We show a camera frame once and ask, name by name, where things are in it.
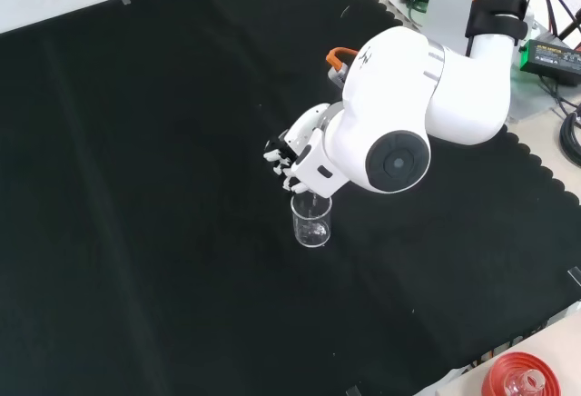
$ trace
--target black fabric mat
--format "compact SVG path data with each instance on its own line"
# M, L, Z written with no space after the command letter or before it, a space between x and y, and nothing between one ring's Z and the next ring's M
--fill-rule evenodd
M410 395L572 303L578 200L506 131L433 140L413 191L346 186L330 243L295 243L262 148L336 95L329 49L397 24L132 0L0 38L0 388Z

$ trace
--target white robotic arm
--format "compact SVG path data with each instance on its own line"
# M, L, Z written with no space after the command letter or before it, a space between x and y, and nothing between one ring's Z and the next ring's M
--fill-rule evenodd
M377 193L407 190L428 171L428 134L457 144L492 138L507 117L515 39L478 35L471 57L404 27L367 42L347 76L342 103L306 112L265 154L275 171L330 197L348 181Z

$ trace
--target white table surface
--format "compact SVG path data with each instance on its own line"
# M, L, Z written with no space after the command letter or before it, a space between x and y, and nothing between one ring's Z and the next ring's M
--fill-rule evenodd
M437 396L479 396L488 370L507 352L537 356L555 373L563 396L581 395L581 312L576 312L460 376Z

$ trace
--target red lid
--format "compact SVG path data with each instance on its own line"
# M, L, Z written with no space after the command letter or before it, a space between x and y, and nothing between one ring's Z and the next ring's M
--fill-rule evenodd
M512 352L502 355L488 371L482 383L483 396L506 396L505 378L514 371L529 371L535 369L545 375L547 382L542 396L560 396L561 388L551 369L536 356L524 352Z

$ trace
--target clear plastic bottle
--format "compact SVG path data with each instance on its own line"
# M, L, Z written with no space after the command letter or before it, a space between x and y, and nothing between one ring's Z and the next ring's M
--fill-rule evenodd
M545 375L540 371L514 371L505 379L505 393L507 396L540 396L545 383Z

